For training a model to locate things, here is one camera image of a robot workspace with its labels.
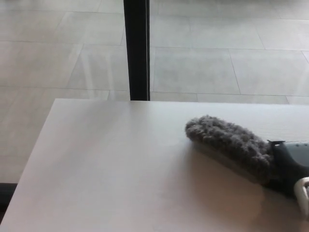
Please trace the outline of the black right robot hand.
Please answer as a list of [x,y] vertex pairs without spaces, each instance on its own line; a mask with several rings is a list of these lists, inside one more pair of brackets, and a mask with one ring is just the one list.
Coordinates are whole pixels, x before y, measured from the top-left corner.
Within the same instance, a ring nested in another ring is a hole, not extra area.
[[296,199],[294,186],[309,176],[309,143],[306,141],[269,141],[277,177],[271,179],[265,188]]

